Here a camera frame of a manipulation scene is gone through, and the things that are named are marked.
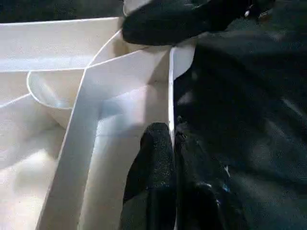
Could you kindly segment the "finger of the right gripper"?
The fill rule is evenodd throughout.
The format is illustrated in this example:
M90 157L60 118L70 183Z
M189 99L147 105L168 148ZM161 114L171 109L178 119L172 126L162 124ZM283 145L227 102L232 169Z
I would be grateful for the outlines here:
M174 45L223 31L244 13L243 0L152 0L126 17L122 37L137 45Z

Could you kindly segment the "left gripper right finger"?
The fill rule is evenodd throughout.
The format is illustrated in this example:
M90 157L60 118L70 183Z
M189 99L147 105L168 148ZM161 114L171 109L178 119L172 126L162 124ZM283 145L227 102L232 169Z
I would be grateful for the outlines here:
M177 228L179 230L240 230L242 206L229 175L207 152L198 136L175 134L177 160Z

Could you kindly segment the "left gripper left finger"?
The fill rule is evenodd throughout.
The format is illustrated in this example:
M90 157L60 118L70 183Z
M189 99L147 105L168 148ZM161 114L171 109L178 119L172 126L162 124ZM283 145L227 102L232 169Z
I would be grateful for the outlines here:
M172 230L176 220L176 170L169 129L152 123L127 175L122 229Z

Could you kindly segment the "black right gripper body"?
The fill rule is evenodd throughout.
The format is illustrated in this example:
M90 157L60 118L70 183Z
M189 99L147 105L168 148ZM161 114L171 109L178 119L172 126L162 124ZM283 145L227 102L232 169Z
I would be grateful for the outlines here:
M272 0L248 0L244 17L248 19L262 19L272 11Z

